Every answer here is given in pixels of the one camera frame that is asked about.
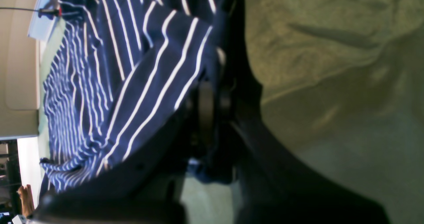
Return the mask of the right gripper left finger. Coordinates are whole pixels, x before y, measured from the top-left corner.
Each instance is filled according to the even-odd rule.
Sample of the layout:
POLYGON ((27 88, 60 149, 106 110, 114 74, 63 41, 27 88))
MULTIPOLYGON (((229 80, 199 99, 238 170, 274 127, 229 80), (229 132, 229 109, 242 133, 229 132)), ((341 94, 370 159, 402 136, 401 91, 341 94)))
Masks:
POLYGON ((214 91, 201 82, 146 144, 82 185, 43 197, 33 224, 185 224, 186 174, 207 177, 214 91))

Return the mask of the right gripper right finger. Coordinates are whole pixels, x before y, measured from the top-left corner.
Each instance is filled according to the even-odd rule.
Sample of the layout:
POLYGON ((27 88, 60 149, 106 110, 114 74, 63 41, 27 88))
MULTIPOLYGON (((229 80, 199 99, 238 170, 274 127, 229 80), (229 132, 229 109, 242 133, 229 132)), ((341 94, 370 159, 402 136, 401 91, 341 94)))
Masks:
POLYGON ((245 0, 223 0, 228 14, 227 63, 222 83, 231 96, 228 140, 240 190, 236 224, 388 224, 379 203, 300 161, 265 126, 261 84, 245 43, 245 0))

